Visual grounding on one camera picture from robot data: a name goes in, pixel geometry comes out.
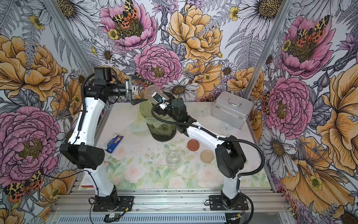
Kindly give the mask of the glass jar orange lid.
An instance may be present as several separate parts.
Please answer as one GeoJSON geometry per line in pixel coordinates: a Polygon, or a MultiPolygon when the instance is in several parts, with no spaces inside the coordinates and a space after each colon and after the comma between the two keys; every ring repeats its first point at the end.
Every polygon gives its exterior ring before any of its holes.
{"type": "Polygon", "coordinates": [[[177,170],[182,163],[181,156],[176,152],[170,152],[166,157],[166,163],[172,170],[177,170]]]}

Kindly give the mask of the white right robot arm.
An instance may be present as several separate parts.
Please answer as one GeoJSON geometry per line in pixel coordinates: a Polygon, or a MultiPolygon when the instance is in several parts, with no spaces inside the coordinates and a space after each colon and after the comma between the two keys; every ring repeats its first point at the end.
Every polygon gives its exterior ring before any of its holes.
{"type": "Polygon", "coordinates": [[[160,97],[152,108],[152,115],[161,122],[176,125],[180,133],[197,140],[215,153],[217,167],[224,176],[222,204],[226,210],[233,210],[240,197],[239,173],[246,162],[246,156],[237,139],[220,140],[220,135],[204,128],[188,115],[182,99],[168,101],[160,97]]]}

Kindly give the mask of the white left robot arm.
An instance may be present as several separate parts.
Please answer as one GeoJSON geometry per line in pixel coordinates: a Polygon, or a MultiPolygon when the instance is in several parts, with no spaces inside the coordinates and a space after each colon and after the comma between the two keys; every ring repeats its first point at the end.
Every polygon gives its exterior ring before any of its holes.
{"type": "Polygon", "coordinates": [[[89,199],[94,212],[120,211],[122,204],[115,185],[109,180],[104,165],[105,150],[95,146],[98,122],[109,97],[125,97],[132,105],[142,102],[132,98],[131,78],[123,83],[111,67],[96,67],[81,87],[82,108],[75,130],[68,142],[60,145],[60,152],[72,164],[83,170],[95,188],[89,199]]]}

